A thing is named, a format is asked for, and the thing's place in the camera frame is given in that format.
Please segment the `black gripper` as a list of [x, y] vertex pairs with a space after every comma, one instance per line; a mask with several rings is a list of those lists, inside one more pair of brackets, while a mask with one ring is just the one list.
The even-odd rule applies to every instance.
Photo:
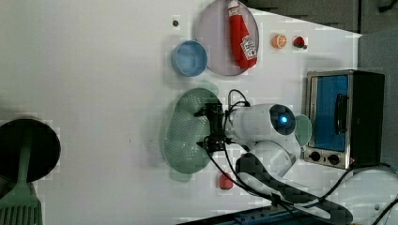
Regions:
[[196, 144], [208, 152], [223, 150], [225, 148], [225, 133], [222, 125], [224, 113], [221, 103], [207, 103], [206, 108], [200, 109], [193, 116], [206, 116], [210, 127], [210, 134], [206, 140]]

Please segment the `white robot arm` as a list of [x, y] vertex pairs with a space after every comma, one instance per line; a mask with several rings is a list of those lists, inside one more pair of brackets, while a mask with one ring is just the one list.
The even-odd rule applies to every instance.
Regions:
[[349, 165], [327, 190], [288, 178], [299, 165], [298, 118], [280, 104], [222, 109], [207, 103], [193, 114], [209, 122], [198, 143], [208, 154], [226, 153], [230, 143], [244, 153], [228, 165], [232, 181], [247, 192], [329, 225], [397, 225], [397, 174], [381, 166]]

